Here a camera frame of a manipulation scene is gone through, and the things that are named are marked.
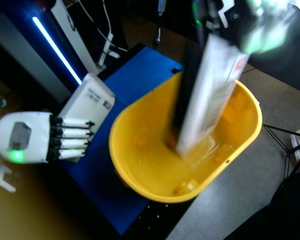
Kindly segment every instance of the tile floor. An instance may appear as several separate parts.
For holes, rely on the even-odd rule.
[[[123,18],[128,45],[152,45],[156,26],[141,18]],[[186,39],[167,29],[157,48],[182,61]],[[240,81],[260,102],[263,123],[300,129],[300,91],[247,65]],[[284,153],[262,130],[258,138],[194,201],[168,240],[221,240],[266,206],[283,179]]]

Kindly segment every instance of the blue mat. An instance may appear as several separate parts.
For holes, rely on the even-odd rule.
[[[110,129],[125,107],[170,78],[174,68],[181,69],[182,66],[148,47],[119,68],[104,81],[116,95],[115,104],[95,134],[87,155],[78,163],[62,163],[120,235],[125,233],[149,200],[124,187],[115,174],[108,146]]]

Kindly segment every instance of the yellow plastic tub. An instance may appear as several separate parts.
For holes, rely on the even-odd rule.
[[[214,132],[186,157],[164,143],[177,74],[128,106],[112,125],[109,147],[116,171],[140,195],[163,203],[190,200],[258,136],[262,114],[239,81]]]

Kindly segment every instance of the black tripod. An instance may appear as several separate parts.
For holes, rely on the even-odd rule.
[[[285,151],[285,154],[286,154],[285,155],[285,162],[284,162],[283,181],[282,181],[280,187],[278,188],[278,191],[279,191],[280,189],[283,189],[287,185],[287,183],[289,182],[291,177],[297,172],[298,168],[300,167],[300,160],[299,160],[297,162],[296,166],[293,168],[291,174],[289,175],[290,156],[295,151],[300,150],[300,144],[298,146],[295,146],[295,147],[291,148],[291,149],[287,148],[287,146],[272,131],[272,129],[283,132],[283,133],[296,135],[296,136],[299,136],[299,137],[300,137],[300,133],[297,133],[297,132],[294,132],[294,131],[288,131],[288,130],[285,130],[285,129],[282,129],[282,128],[278,128],[278,127],[270,126],[270,125],[266,125],[266,124],[263,124],[263,127],[265,128],[265,130],[267,130],[267,132],[271,135],[271,137],[273,137],[273,139],[280,145],[280,147]]]

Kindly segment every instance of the white light bar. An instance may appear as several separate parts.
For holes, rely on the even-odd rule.
[[[61,59],[61,61],[63,62],[63,64],[65,65],[65,67],[69,70],[69,72],[72,74],[72,76],[74,77],[74,79],[77,81],[77,83],[79,85],[82,84],[82,81],[80,80],[80,78],[78,77],[78,75],[76,74],[76,72],[74,71],[74,69],[70,66],[69,62],[66,60],[65,56],[61,53],[61,51],[59,50],[59,48],[57,47],[57,45],[55,44],[55,42],[52,40],[52,38],[50,37],[50,35],[47,33],[46,29],[44,28],[44,26],[41,24],[41,22],[39,21],[39,19],[34,16],[32,18],[32,21],[35,23],[35,25],[38,27],[38,29],[40,30],[40,32],[42,33],[42,35],[45,37],[45,39],[47,40],[47,42],[50,44],[50,46],[52,47],[52,49],[55,51],[55,53],[58,55],[58,57]]]

